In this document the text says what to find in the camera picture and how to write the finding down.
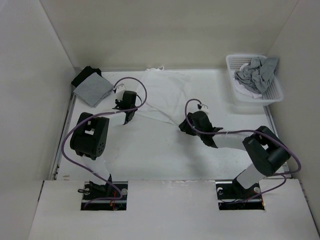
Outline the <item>white tank top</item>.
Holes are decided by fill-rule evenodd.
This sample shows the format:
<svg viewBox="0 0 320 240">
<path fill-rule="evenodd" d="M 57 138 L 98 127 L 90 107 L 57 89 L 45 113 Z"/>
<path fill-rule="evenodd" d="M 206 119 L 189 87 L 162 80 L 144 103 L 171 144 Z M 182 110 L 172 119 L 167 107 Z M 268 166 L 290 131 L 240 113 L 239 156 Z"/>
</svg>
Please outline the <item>white tank top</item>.
<svg viewBox="0 0 320 240">
<path fill-rule="evenodd" d="M 191 98 L 192 79 L 190 74 L 163 68 L 149 68 L 144 71 L 140 81 L 144 84 L 136 89 L 137 94 L 146 98 L 139 108 L 139 116 L 152 120 L 179 125 L 184 119 L 184 108 Z"/>
</svg>

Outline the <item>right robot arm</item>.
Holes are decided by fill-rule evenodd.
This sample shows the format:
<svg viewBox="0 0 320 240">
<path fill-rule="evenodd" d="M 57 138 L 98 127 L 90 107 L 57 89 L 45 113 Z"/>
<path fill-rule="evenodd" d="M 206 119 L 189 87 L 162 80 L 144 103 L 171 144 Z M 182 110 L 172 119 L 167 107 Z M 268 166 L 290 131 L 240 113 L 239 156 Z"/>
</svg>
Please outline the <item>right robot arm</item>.
<svg viewBox="0 0 320 240">
<path fill-rule="evenodd" d="M 265 177 L 270 177 L 291 157 L 283 143 L 266 126 L 255 132 L 225 133 L 222 127 L 214 127 L 203 111 L 189 112 L 178 126 L 180 131 L 198 136 L 208 147 L 245 151 L 251 164 L 232 181 L 232 192 L 238 198 L 245 197 L 250 188 Z"/>
</svg>

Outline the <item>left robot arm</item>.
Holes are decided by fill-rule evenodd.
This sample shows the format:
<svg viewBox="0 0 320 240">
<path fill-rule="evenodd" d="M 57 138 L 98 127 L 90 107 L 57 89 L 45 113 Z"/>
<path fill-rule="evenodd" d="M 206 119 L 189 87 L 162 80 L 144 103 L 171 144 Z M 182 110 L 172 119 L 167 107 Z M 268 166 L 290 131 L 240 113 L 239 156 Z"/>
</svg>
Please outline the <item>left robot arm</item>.
<svg viewBox="0 0 320 240">
<path fill-rule="evenodd" d="M 107 145 L 107 137 L 111 128 L 128 124 L 137 111 L 135 91 L 124 90 L 120 98 L 115 100 L 115 112 L 92 114 L 82 112 L 76 126 L 71 130 L 69 146 L 76 155 L 90 159 L 91 163 L 82 165 L 83 169 L 102 180 L 95 187 L 95 193 L 100 199 L 108 199 L 112 189 L 117 187 L 112 183 L 111 175 L 103 176 L 108 171 L 102 171 L 97 162 Z"/>
</svg>

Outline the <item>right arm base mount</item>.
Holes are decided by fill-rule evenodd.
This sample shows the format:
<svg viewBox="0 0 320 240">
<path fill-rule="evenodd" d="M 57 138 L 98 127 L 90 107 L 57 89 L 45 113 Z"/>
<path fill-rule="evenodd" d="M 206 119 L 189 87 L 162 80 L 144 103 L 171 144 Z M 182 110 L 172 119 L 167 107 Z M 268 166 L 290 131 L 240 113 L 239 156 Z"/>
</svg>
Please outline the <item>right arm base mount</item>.
<svg viewBox="0 0 320 240">
<path fill-rule="evenodd" d="M 259 182 L 248 189 L 234 179 L 215 181 L 218 208 L 221 211 L 265 210 Z"/>
</svg>

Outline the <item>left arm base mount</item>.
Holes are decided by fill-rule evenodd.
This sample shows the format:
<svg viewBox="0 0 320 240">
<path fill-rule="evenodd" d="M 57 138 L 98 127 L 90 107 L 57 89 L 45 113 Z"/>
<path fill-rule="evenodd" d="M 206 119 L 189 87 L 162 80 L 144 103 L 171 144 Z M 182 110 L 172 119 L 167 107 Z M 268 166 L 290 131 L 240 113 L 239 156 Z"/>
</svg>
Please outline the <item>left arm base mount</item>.
<svg viewBox="0 0 320 240">
<path fill-rule="evenodd" d="M 82 194 L 81 211 L 126 211 L 129 183 L 127 181 L 113 182 L 121 190 L 109 184 L 96 184 L 86 181 L 84 187 L 77 192 Z"/>
</svg>

